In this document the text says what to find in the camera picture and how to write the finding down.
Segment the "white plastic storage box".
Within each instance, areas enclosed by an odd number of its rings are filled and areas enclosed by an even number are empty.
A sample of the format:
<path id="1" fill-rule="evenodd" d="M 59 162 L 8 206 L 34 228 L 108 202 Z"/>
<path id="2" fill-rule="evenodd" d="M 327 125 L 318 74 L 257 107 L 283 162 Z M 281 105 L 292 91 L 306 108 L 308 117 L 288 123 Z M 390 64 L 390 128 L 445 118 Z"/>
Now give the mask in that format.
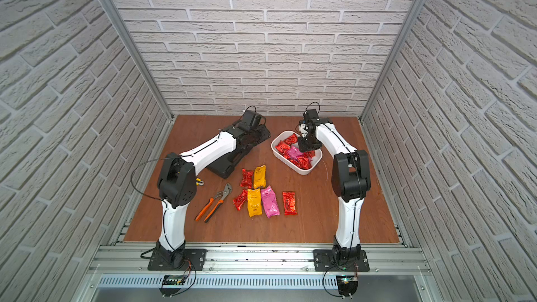
<path id="1" fill-rule="evenodd" d="M 296 171 L 298 174 L 305 176 L 308 175 L 314 167 L 317 166 L 319 161 L 322 159 L 322 150 L 315 150 L 315 157 L 312 161 L 312 168 L 308 170 L 302 170 L 296 165 L 296 161 L 289 159 L 286 156 L 286 152 L 290 149 L 291 146 L 295 146 L 299 149 L 297 139 L 300 135 L 297 135 L 294 131 L 284 131 L 279 136 L 277 136 L 271 143 L 271 149 L 275 157 L 277 157 L 281 162 L 288 165 L 289 168 Z"/>

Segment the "yellow foil tea bag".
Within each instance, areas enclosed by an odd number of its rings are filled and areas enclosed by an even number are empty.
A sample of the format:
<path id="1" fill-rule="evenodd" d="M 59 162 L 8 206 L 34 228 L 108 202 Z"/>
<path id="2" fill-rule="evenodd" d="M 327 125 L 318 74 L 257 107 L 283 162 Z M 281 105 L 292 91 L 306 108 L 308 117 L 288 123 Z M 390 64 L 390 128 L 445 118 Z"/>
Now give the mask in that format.
<path id="1" fill-rule="evenodd" d="M 262 214 L 262 196 L 260 189 L 248 190 L 248 215 L 250 218 Z"/>

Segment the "pink foil tea bag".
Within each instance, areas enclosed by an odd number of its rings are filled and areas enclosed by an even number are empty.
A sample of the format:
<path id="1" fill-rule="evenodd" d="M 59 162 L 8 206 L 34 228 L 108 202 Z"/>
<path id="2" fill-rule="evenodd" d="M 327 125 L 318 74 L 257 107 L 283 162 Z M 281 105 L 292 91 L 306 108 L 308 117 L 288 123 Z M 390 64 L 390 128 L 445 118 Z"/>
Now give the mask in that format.
<path id="1" fill-rule="evenodd" d="M 261 190 L 262 206 L 267 218 L 280 215 L 277 197 L 272 187 L 268 186 Z"/>

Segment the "red foil tea bag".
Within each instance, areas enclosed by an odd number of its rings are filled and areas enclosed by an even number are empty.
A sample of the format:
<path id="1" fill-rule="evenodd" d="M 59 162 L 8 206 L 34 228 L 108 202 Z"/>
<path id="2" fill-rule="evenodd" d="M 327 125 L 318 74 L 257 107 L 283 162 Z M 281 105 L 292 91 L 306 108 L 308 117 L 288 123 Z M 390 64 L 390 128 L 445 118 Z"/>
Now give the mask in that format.
<path id="1" fill-rule="evenodd" d="M 247 202 L 248 199 L 248 190 L 243 189 L 242 192 L 233 199 L 234 207 L 237 211 L 240 211 L 243 205 Z"/>

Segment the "red tea bag box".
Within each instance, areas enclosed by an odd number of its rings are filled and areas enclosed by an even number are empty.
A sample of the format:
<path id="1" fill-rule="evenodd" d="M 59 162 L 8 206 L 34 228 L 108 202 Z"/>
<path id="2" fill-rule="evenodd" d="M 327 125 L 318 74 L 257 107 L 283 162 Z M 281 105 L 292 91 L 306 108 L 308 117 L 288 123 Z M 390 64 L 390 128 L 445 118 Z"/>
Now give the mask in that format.
<path id="1" fill-rule="evenodd" d="M 304 152 L 296 156 L 296 165 L 302 170 L 312 168 L 312 161 L 315 157 L 315 151 Z"/>
<path id="2" fill-rule="evenodd" d="M 285 215 L 297 215 L 296 210 L 296 194 L 295 192 L 284 192 L 282 193 L 282 199 L 284 204 L 284 214 Z"/>

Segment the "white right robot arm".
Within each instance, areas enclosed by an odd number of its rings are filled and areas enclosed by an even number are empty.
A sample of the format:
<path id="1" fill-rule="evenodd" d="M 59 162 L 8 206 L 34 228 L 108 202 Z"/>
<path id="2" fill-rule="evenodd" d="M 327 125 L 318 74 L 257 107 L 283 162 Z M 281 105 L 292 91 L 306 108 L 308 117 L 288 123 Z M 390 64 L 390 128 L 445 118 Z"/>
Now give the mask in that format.
<path id="1" fill-rule="evenodd" d="M 334 236 L 332 262 L 342 266 L 359 259 L 359 222 L 366 193 L 371 189 L 369 155 L 352 146 L 334 123 L 308 108 L 299 122 L 299 150 L 310 152 L 322 147 L 333 157 L 331 186 L 338 197 L 338 227 Z"/>

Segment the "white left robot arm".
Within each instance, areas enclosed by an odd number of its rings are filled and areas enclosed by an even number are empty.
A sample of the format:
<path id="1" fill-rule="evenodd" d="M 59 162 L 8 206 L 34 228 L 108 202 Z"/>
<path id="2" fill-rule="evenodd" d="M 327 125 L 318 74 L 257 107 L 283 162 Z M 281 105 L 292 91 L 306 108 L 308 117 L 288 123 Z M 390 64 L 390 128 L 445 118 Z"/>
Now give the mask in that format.
<path id="1" fill-rule="evenodd" d="M 266 118 L 248 108 L 243 115 L 207 142 L 164 159 L 157 188 L 162 202 L 162 231 L 156 251 L 172 263 L 183 256 L 187 207 L 197 193 L 197 176 L 208 169 L 228 178 L 239 162 L 270 137 Z"/>

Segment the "black plastic tool case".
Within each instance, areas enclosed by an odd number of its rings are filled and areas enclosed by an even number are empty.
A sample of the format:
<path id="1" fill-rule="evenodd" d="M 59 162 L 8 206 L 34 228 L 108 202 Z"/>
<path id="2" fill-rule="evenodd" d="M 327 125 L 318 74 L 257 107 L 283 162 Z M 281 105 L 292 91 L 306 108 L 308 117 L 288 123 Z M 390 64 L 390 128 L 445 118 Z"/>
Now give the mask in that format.
<path id="1" fill-rule="evenodd" d="M 236 139 L 236 148 L 219 157 L 207 166 L 207 169 L 215 175 L 227 179 L 234 171 L 237 164 L 257 145 L 267 140 L 271 134 L 264 124 L 245 131 L 237 126 L 230 126 L 223 130 Z"/>

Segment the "right controller board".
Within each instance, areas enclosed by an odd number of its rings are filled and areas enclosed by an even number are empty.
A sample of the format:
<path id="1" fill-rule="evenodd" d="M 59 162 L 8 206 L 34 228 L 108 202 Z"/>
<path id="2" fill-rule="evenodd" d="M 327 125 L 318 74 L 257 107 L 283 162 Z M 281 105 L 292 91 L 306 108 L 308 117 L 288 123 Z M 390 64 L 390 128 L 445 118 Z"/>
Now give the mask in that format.
<path id="1" fill-rule="evenodd" d="M 338 288 L 338 294 L 341 296 L 342 299 L 345 299 L 347 297 L 352 299 L 353 295 L 358 289 L 359 281 L 356 276 L 351 277 L 337 275 L 336 284 Z"/>

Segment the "controller board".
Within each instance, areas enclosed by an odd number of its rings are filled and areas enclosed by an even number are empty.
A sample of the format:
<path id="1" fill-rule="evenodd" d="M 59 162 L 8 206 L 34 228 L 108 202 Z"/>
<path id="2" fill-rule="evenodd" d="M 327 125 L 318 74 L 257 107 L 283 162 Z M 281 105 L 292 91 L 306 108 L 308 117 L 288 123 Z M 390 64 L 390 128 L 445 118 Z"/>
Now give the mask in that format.
<path id="1" fill-rule="evenodd" d="M 338 288 L 338 294 L 341 296 L 342 299 L 345 299 L 347 297 L 352 299 L 353 295 L 358 289 L 359 281 L 356 276 L 351 277 L 337 275 L 336 284 Z"/>
<path id="2" fill-rule="evenodd" d="M 172 297 L 186 291 L 189 278 L 184 275 L 165 275 L 159 288 L 163 297 Z"/>

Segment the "left controller board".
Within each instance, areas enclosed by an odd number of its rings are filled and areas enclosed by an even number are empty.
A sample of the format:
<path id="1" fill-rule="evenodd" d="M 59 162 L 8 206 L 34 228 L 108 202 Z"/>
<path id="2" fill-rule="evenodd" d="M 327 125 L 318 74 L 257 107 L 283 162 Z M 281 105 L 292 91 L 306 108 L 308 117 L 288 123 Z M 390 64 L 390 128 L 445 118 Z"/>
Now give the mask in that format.
<path id="1" fill-rule="evenodd" d="M 189 278 L 184 275 L 165 275 L 159 288 L 163 297 L 172 297 L 186 291 Z"/>

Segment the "orange handled pliers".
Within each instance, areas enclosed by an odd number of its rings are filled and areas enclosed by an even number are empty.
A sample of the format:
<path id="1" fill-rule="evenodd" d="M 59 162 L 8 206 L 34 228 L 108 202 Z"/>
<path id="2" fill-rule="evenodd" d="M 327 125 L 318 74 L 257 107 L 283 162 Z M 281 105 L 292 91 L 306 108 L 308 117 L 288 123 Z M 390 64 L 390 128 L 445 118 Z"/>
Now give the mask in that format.
<path id="1" fill-rule="evenodd" d="M 227 183 L 222 191 L 209 199 L 208 203 L 199 211 L 194 220 L 198 222 L 203 219 L 205 223 L 209 222 L 215 212 L 224 204 L 225 199 L 231 192 L 232 186 Z"/>

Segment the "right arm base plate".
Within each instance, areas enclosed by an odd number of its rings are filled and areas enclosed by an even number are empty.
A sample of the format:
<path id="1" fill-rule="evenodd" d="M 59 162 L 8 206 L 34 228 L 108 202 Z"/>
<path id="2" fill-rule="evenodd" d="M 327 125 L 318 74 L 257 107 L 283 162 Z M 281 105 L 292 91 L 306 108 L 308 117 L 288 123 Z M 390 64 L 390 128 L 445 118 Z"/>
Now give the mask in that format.
<path id="1" fill-rule="evenodd" d="M 313 250 L 313 264 L 317 272 L 344 271 L 367 273 L 370 271 L 369 260 L 365 250 L 360 247 L 351 250 L 336 251 L 317 249 Z"/>

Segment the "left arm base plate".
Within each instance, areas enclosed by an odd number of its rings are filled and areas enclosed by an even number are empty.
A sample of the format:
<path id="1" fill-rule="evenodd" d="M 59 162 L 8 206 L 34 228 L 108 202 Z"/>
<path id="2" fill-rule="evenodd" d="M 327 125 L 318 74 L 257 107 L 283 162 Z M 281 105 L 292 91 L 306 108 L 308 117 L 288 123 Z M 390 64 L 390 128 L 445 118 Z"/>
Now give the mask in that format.
<path id="1" fill-rule="evenodd" d="M 191 265 L 191 270 L 202 271 L 206 259 L 207 249 L 187 248 L 169 252 L 165 249 L 154 250 L 148 271 L 184 271 Z"/>

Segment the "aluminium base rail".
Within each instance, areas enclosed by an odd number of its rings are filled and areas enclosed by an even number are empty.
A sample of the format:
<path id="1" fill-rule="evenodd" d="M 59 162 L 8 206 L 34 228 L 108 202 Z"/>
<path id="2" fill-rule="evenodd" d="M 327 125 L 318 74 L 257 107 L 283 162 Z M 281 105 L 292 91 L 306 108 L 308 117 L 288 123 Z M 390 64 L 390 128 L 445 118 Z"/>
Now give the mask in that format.
<path id="1" fill-rule="evenodd" d="M 328 243 L 188 243 L 207 249 L 202 271 L 148 271 L 150 244 L 118 240 L 93 254 L 75 301 L 439 301 L 424 252 L 396 243 L 363 243 L 367 273 L 317 272 L 313 250 Z M 163 297 L 165 275 L 189 278 L 186 291 Z M 338 294 L 337 275 L 356 276 L 352 299 Z"/>

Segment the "aluminium corner post right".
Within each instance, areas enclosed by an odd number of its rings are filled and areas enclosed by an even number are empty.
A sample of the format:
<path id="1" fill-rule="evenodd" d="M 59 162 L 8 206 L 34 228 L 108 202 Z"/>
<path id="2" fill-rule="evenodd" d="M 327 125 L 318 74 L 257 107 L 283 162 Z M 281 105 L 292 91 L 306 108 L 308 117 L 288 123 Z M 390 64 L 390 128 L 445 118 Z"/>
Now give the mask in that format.
<path id="1" fill-rule="evenodd" d="M 383 65 L 383 68 L 376 81 L 376 84 L 374 85 L 373 90 L 364 107 L 364 110 L 362 111 L 362 114 L 359 117 L 360 124 L 364 122 L 367 115 L 370 113 L 370 110 L 373 107 L 373 103 L 375 102 L 376 97 L 380 94 L 380 88 L 382 88 L 383 83 L 385 82 L 385 79 L 387 78 L 388 72 L 391 69 L 391 66 L 395 63 L 398 54 L 404 47 L 404 43 L 406 42 L 408 35 L 411 33 L 412 28 L 415 24 L 415 21 L 418 19 L 418 15 L 420 14 L 423 6 L 425 5 L 425 2 L 426 0 L 413 0 L 408 10 L 408 13 L 404 19 L 404 22 L 401 25 L 401 29 L 399 33 L 397 34 L 394 44 L 390 50 L 390 53 L 387 56 L 386 62 Z"/>

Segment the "aluminium corner post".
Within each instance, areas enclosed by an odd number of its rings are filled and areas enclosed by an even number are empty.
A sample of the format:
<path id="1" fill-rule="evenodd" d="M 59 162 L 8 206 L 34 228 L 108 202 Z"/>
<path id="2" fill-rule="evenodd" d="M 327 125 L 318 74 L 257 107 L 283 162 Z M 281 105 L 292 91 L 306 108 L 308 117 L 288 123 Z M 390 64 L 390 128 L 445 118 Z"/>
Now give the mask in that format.
<path id="1" fill-rule="evenodd" d="M 120 37 L 120 40 L 123 42 L 125 49 L 127 50 L 129 55 L 133 59 L 134 64 L 140 71 L 142 79 L 144 79 L 146 85 L 148 86 L 148 89 L 151 91 L 152 95 L 157 101 L 157 104 L 161 108 L 164 116 L 169 122 L 173 122 L 173 113 L 165 102 L 165 99 L 148 68 L 148 65 L 145 63 L 145 60 L 143 59 L 143 56 L 138 49 L 134 38 L 132 37 L 125 21 L 120 15 L 120 11 L 114 4 L 113 0 L 99 0 L 99 2 L 102 5 L 102 8 L 108 16 L 111 24 L 115 28 L 118 36 Z"/>
<path id="2" fill-rule="evenodd" d="M 374 85 L 373 90 L 364 107 L 364 110 L 362 111 L 362 114 L 359 117 L 360 124 L 364 122 L 367 115 L 370 113 L 370 110 L 373 107 L 373 103 L 375 102 L 376 97 L 380 94 L 380 88 L 382 88 L 383 83 L 385 82 L 385 79 L 387 78 L 388 72 L 391 69 L 391 66 L 395 63 L 398 54 L 404 47 L 404 43 L 406 42 L 408 35 L 411 33 L 412 28 L 415 24 L 415 21 L 418 19 L 418 15 L 420 14 L 423 6 L 425 5 L 425 2 L 426 0 L 413 0 L 408 10 L 408 13 L 404 19 L 404 22 L 401 25 L 401 29 L 399 33 L 397 34 L 394 44 L 390 50 L 390 53 L 387 56 L 386 62 L 383 65 L 383 68 L 376 81 L 376 84 Z"/>

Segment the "aluminium corner post left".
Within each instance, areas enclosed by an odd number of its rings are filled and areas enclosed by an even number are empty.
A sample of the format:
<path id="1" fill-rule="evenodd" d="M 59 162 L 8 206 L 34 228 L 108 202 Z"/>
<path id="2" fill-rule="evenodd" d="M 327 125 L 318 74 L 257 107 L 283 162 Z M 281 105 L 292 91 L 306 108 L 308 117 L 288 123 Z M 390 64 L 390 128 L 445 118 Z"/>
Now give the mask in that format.
<path id="1" fill-rule="evenodd" d="M 165 99 L 148 68 L 148 65 L 145 63 L 145 60 L 143 59 L 143 56 L 138 49 L 134 38 L 132 37 L 125 21 L 120 15 L 120 11 L 114 4 L 113 0 L 99 0 L 99 2 L 102 5 L 102 8 L 108 16 L 111 24 L 115 28 L 118 36 L 120 37 L 120 40 L 123 42 L 125 49 L 127 50 L 129 55 L 133 59 L 134 64 L 140 71 L 142 79 L 144 79 L 146 85 L 148 86 L 148 89 L 151 91 L 152 95 L 157 101 L 157 104 L 161 108 L 164 116 L 169 122 L 173 122 L 173 113 L 165 102 Z"/>

